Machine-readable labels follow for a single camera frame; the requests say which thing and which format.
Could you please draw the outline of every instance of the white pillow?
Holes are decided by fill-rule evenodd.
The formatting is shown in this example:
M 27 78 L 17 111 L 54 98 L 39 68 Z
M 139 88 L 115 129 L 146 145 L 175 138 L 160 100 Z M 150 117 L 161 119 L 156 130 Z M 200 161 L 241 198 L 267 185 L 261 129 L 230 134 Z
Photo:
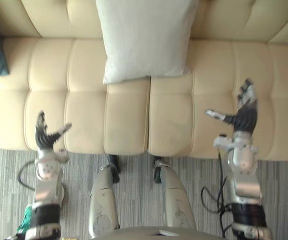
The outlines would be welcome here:
M 186 69 L 198 0 L 96 0 L 107 55 L 104 84 Z

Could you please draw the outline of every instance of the robotic arm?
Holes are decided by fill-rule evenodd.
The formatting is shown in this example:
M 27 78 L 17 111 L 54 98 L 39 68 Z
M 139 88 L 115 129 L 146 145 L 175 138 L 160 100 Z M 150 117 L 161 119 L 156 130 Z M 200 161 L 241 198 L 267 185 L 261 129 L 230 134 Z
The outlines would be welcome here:
M 54 152 L 54 143 L 71 128 L 68 123 L 57 132 L 47 134 L 45 114 L 41 111 L 35 126 L 35 140 L 38 158 L 35 160 L 37 183 L 32 204 L 30 228 L 25 240 L 56 240 L 61 237 L 60 209 L 64 198 L 61 184 L 63 170 L 61 164 L 69 160 L 66 150 Z
M 233 137 L 220 135 L 214 146 L 227 151 L 230 169 L 226 184 L 228 203 L 233 214 L 232 231 L 238 240 L 272 240 L 262 206 L 262 193 L 256 176 L 258 167 L 255 155 L 258 149 L 252 145 L 252 134 L 257 123 L 257 97 L 249 79 L 240 88 L 238 112 L 228 115 L 207 109 L 205 114 L 233 125 Z

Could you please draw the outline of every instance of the striped gray carpet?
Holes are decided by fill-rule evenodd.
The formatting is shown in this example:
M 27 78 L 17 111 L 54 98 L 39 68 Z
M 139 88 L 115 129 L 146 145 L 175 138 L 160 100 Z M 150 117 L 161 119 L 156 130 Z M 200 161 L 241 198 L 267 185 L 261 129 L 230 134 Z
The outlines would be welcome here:
M 16 174 L 35 152 L 0 150 L 0 240 L 14 233 L 22 221 L 25 206 L 33 192 L 17 183 Z M 199 231 L 220 234 L 218 217 L 201 205 L 200 190 L 206 184 L 218 189 L 218 166 L 215 160 L 173 157 L 169 159 L 180 176 L 192 204 Z M 117 209 L 121 228 L 162 225 L 161 186 L 153 182 L 152 157 L 122 156 L 120 183 L 115 185 Z M 63 166 L 66 196 L 61 212 L 62 235 L 79 240 L 88 239 L 88 214 L 93 179 L 106 164 L 103 155 L 70 154 Z M 258 178 L 264 196 L 267 223 L 275 240 L 288 240 L 288 162 L 261 161 Z M 23 180 L 34 184 L 33 166 L 23 173 Z M 228 213 L 225 224 L 232 218 Z M 233 239 L 229 231 L 228 239 Z

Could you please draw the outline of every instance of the sofa backrest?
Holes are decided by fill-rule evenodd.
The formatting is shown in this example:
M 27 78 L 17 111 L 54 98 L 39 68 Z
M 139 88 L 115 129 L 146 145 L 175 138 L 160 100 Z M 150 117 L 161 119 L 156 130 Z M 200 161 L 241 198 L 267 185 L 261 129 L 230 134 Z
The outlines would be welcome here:
M 0 36 L 101 38 L 95 0 L 0 0 Z M 194 39 L 288 44 L 288 0 L 199 0 Z

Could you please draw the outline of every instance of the wire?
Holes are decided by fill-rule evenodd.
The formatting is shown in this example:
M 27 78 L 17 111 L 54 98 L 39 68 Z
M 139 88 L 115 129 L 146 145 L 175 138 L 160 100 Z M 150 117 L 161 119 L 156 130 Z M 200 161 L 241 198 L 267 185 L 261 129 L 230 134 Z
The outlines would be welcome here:
M 217 193 L 217 197 L 213 196 L 211 194 L 211 191 L 208 189 L 207 186 L 204 186 L 201 191 L 200 191 L 200 199 L 202 202 L 203 207 L 210 213 L 212 214 L 219 214 L 219 225 L 222 233 L 222 238 L 226 238 L 226 232 L 232 224 L 226 226 L 225 228 L 223 227 L 223 215 L 227 212 L 231 212 L 231 204 L 226 204 L 224 205 L 224 195 L 223 195 L 223 188 L 226 183 L 227 177 L 223 179 L 223 166 L 222 166 L 222 158 L 221 158 L 221 153 L 218 150 L 218 163 L 219 163 L 219 191 Z M 210 196 L 210 198 L 216 202 L 216 209 L 211 209 L 206 206 L 205 201 L 204 201 L 204 192 L 207 192 L 207 194 Z
M 17 181 L 18 181 L 21 185 L 23 185 L 24 187 L 26 187 L 26 188 L 28 188 L 28 189 L 30 189 L 30 190 L 32 190 L 32 191 L 35 191 L 35 188 L 27 185 L 26 183 L 24 183 L 24 182 L 22 181 L 22 179 L 21 179 L 21 175 L 22 175 L 23 170 L 24 170 L 25 168 L 27 168 L 28 165 L 33 164 L 34 162 L 35 162 L 35 160 L 27 161 L 27 162 L 21 167 L 21 169 L 20 169 L 20 170 L 18 171 L 18 173 L 17 173 Z

